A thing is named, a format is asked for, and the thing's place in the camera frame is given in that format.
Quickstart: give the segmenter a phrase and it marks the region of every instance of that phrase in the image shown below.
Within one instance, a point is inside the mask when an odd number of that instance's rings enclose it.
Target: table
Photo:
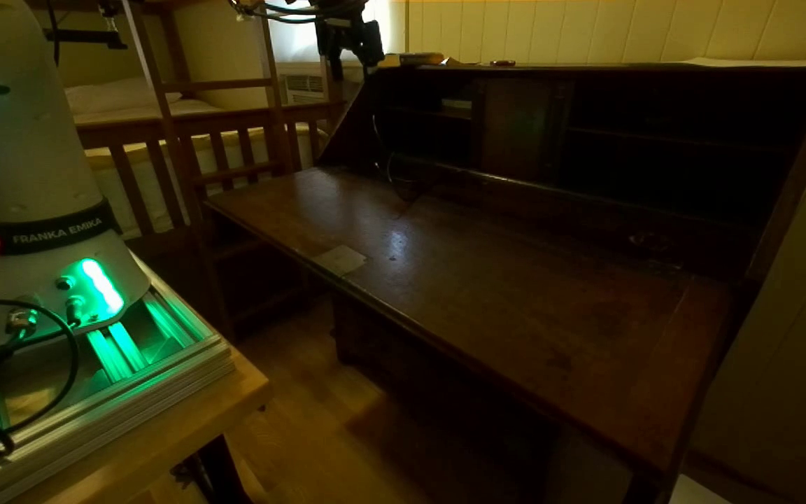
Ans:
[[[342,172],[210,207],[663,490],[733,327],[730,287]]]
[[[128,502],[191,458],[210,466],[214,476],[228,480],[219,486],[238,502],[238,480],[232,481],[236,467],[228,467],[229,455],[221,434],[263,407],[268,382],[238,351],[228,354],[228,364],[229,372],[219,382],[70,466],[56,480],[36,486],[22,502]]]

